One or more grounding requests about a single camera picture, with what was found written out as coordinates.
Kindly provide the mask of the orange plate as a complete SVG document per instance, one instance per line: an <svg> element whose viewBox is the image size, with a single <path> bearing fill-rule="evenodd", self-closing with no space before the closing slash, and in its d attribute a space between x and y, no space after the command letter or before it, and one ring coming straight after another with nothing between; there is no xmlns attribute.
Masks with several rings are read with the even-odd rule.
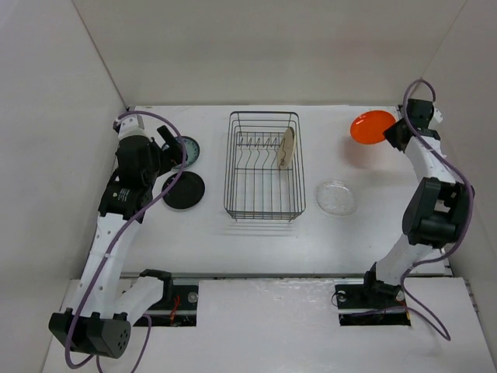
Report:
<svg viewBox="0 0 497 373"><path fill-rule="evenodd" d="M362 145L375 145L386 140L384 132L396 123L395 117L384 110L360 114L350 125L350 135Z"/></svg>

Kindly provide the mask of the cream patterned plate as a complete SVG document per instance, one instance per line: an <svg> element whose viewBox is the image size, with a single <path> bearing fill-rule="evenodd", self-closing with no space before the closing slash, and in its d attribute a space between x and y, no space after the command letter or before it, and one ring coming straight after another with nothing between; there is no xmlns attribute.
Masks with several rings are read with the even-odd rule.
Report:
<svg viewBox="0 0 497 373"><path fill-rule="evenodd" d="M292 127L288 127L280 140L280 147L277 152L277 165L279 169L290 166L294 157L297 145L297 135Z"/></svg>

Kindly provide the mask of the clear glass plate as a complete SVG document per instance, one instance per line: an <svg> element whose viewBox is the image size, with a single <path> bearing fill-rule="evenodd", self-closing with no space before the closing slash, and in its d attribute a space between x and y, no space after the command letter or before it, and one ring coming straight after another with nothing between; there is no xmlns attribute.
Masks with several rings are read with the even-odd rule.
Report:
<svg viewBox="0 0 497 373"><path fill-rule="evenodd" d="M345 183L338 180L326 180L315 189L317 205L327 214L347 216L356 211L357 203L354 192Z"/></svg>

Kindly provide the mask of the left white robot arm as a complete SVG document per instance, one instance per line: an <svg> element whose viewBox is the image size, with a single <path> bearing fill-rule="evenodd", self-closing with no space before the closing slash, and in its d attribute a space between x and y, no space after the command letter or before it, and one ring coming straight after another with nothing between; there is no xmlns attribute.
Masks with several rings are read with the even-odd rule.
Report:
<svg viewBox="0 0 497 373"><path fill-rule="evenodd" d="M53 313L48 324L71 352L117 359L125 352L136 321L152 305L163 309L173 301L172 275L160 270L145 270L122 295L116 292L156 179L186 160L178 131L160 126L158 134L166 149L137 125L121 124L118 130L118 166L100 201L83 275L69 306Z"/></svg>

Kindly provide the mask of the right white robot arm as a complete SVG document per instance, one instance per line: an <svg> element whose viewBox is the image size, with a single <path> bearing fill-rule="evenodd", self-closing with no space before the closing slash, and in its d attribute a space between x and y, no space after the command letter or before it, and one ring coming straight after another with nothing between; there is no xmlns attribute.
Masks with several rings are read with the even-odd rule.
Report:
<svg viewBox="0 0 497 373"><path fill-rule="evenodd" d="M432 102L408 99L401 119L389 127L386 140L407 156L419 185L403 214L402 234L390 252L364 276L359 296L369 306L401 291L401 279L434 249L461 237L469 216L469 190L448 165L438 132L430 122L440 116Z"/></svg>

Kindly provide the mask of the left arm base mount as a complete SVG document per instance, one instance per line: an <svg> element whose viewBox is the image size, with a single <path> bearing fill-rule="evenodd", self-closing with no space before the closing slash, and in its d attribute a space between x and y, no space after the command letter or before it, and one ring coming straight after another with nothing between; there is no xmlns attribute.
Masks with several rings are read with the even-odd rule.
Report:
<svg viewBox="0 0 497 373"><path fill-rule="evenodd" d="M172 290L146 311L153 327L194 327L199 302L199 283L175 279Z"/></svg>

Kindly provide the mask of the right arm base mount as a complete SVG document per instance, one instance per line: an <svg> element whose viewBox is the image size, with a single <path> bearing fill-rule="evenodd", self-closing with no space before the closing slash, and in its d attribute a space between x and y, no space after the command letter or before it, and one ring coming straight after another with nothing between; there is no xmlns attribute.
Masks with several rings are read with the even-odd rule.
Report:
<svg viewBox="0 0 497 373"><path fill-rule="evenodd" d="M364 284L338 283L332 296L340 326L410 326L404 298L368 289Z"/></svg>

